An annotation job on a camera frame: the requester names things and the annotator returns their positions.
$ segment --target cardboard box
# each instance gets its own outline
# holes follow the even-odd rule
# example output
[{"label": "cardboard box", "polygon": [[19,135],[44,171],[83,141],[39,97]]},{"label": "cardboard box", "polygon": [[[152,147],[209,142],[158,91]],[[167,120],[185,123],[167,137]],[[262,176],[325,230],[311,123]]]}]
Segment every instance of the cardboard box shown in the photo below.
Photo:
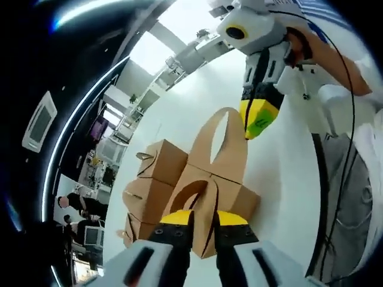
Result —
[{"label": "cardboard box", "polygon": [[218,185],[218,210],[228,211],[249,220],[260,203],[260,197],[242,184],[215,175],[211,177]]},{"label": "cardboard box", "polygon": [[[211,145],[215,130],[228,114],[225,137],[211,163]],[[191,148],[187,165],[165,208],[167,215],[178,209],[194,210],[193,252],[201,258],[215,255],[215,210],[238,214],[249,220],[260,203],[260,197],[242,185],[247,161],[247,142],[241,116],[233,108],[218,110],[201,128]]]},{"label": "cardboard box", "polygon": [[186,165],[183,174],[169,200],[164,215],[183,209],[186,202],[199,195],[194,210],[193,252],[201,258],[215,254],[212,219],[218,207],[218,189],[209,174]]},{"label": "cardboard box", "polygon": [[137,178],[126,186],[122,198],[128,211],[139,221],[158,224],[173,189],[153,178]]},{"label": "cardboard box", "polygon": [[166,139],[149,145],[136,155],[142,160],[139,178],[154,178],[175,187],[187,162],[187,153]]},{"label": "cardboard box", "polygon": [[155,224],[143,223],[128,213],[125,230],[118,230],[117,235],[124,240],[125,247],[129,247],[137,239],[148,239],[155,227]]}]

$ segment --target brown cardboard package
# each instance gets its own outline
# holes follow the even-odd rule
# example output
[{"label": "brown cardboard package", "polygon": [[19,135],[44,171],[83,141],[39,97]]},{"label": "brown cardboard package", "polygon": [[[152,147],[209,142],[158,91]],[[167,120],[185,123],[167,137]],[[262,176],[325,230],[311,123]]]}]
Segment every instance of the brown cardboard package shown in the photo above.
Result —
[{"label": "brown cardboard package", "polygon": [[[224,140],[216,158],[210,163],[214,133],[226,114],[228,121]],[[241,116],[233,108],[218,110],[198,133],[187,165],[163,214],[190,206],[193,208],[196,217],[193,251],[201,258],[215,254],[214,232],[211,229],[215,210],[250,219],[260,202],[255,192],[242,185],[246,161],[247,142]]]},{"label": "brown cardboard package", "polygon": [[173,189],[153,178],[137,178],[126,186],[122,198],[135,218],[144,223],[157,224]]},{"label": "brown cardboard package", "polygon": [[175,187],[187,162],[187,153],[166,139],[149,145],[137,153],[142,160],[139,178],[154,178]]},{"label": "brown cardboard package", "polygon": [[117,235],[124,240],[125,247],[129,247],[137,239],[148,239],[155,227],[155,224],[140,222],[131,213],[128,213],[125,230],[118,230]]},{"label": "brown cardboard package", "polygon": [[188,154],[167,140],[149,145],[136,155],[142,160],[137,178],[123,192],[129,213],[125,231],[117,235],[129,246],[136,239],[147,239],[162,218],[174,186],[187,162]]}]

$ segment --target person's arm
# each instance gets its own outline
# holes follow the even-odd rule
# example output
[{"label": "person's arm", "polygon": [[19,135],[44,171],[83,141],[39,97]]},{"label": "person's arm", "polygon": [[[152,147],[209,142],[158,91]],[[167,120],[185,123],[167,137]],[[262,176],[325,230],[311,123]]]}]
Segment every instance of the person's arm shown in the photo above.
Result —
[{"label": "person's arm", "polygon": [[[311,33],[308,30],[294,27],[295,29],[301,31],[304,34],[306,39],[309,42],[309,45],[312,50],[312,59],[315,63],[320,65],[324,70],[326,70],[331,76],[334,77],[342,86],[351,89],[349,84],[349,79],[347,76],[346,69],[344,67],[343,61],[338,54],[338,52],[331,48],[328,44],[322,42],[318,36]],[[302,50],[302,44],[298,38],[292,34],[288,35],[288,39],[292,43],[293,50],[296,52],[298,60],[303,60],[303,55],[300,55]],[[350,80],[352,83],[352,90],[356,96],[364,96],[371,93],[370,87],[367,85],[365,80],[360,74],[360,71],[354,61],[350,60],[346,56],[343,56],[344,62],[347,66]]]},{"label": "person's arm", "polygon": [[83,207],[83,210],[86,210],[86,204],[85,204],[84,197],[79,196],[79,199],[80,199],[81,206]]},{"label": "person's arm", "polygon": [[100,219],[99,215],[90,215],[90,220],[92,221],[98,221]]}]

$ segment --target desk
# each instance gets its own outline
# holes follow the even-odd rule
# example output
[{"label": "desk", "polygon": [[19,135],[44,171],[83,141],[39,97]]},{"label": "desk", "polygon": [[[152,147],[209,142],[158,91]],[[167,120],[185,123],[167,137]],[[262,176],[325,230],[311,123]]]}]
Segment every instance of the desk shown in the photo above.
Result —
[{"label": "desk", "polygon": [[[189,152],[202,125],[219,108],[237,108],[242,94],[245,55],[233,50],[205,65],[160,97],[145,113],[124,154],[114,182],[106,218],[104,262],[125,246],[116,231],[124,228],[127,209],[122,201],[126,184],[136,178],[138,151],[167,139]],[[259,137],[248,142],[244,185],[262,197],[250,225],[260,240],[268,239],[294,258],[306,273],[317,239],[321,188],[312,136],[295,100],[286,97],[279,117]],[[224,135],[220,125],[212,156]],[[221,286],[215,257],[190,254],[185,286]]]}]

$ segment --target cardboard handle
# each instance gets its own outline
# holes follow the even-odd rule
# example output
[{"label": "cardboard handle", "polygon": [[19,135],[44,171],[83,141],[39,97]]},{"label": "cardboard handle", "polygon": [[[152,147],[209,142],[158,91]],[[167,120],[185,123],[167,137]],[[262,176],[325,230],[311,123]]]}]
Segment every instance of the cardboard handle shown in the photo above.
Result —
[{"label": "cardboard handle", "polygon": [[119,238],[122,238],[122,239],[129,238],[127,236],[126,231],[124,231],[124,230],[117,230],[115,233],[117,234],[117,236],[119,236]]},{"label": "cardboard handle", "polygon": [[125,235],[127,237],[129,237],[130,239],[132,239],[133,242],[137,240],[136,234],[134,234],[134,230],[132,227],[132,218],[131,218],[130,212],[128,212],[126,215],[125,231],[124,232],[125,232]]},{"label": "cardboard handle", "polygon": [[146,176],[143,176],[142,174],[151,167],[157,158],[157,151],[154,155],[147,154],[145,152],[137,152],[136,157],[140,160],[142,160],[142,164],[140,169],[138,170],[137,177],[138,178],[146,178]]},{"label": "cardboard handle", "polygon": [[151,154],[146,154],[144,152],[137,152],[136,157],[140,160],[147,160],[149,158],[153,158]]},{"label": "cardboard handle", "polygon": [[[214,134],[226,114],[228,119],[224,139],[216,158],[210,163]],[[242,183],[246,162],[247,142],[241,115],[234,108],[219,109],[199,131],[188,163],[222,178]]]},{"label": "cardboard handle", "polygon": [[216,182],[206,178],[189,183],[169,203],[167,211],[172,213],[182,209],[186,201],[194,194],[200,194],[200,196],[193,206],[193,250],[203,257],[208,246],[214,242],[212,224],[214,213],[218,208],[218,186]]},{"label": "cardboard handle", "polygon": [[137,194],[130,193],[130,192],[126,191],[126,190],[124,190],[124,193],[126,193],[129,196],[135,197],[136,199],[141,199],[142,200],[142,197],[138,196]]}]

